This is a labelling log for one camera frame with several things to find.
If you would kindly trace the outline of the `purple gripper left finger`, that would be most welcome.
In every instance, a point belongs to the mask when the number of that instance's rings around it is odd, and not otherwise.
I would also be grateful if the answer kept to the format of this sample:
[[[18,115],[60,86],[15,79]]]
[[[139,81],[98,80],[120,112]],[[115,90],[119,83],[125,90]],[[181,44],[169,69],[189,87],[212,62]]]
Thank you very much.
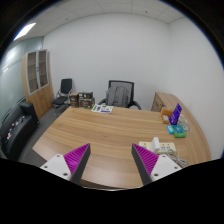
[[[56,154],[41,169],[79,185],[90,153],[90,144],[85,144],[65,155]]]

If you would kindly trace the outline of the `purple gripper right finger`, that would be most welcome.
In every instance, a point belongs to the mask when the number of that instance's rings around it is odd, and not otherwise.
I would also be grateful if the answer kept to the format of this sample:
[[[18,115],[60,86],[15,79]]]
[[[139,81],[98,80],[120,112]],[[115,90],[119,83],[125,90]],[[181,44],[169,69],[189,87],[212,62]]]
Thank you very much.
[[[181,167],[166,154],[157,155],[136,144],[132,145],[132,156],[143,185],[148,185],[181,170]]]

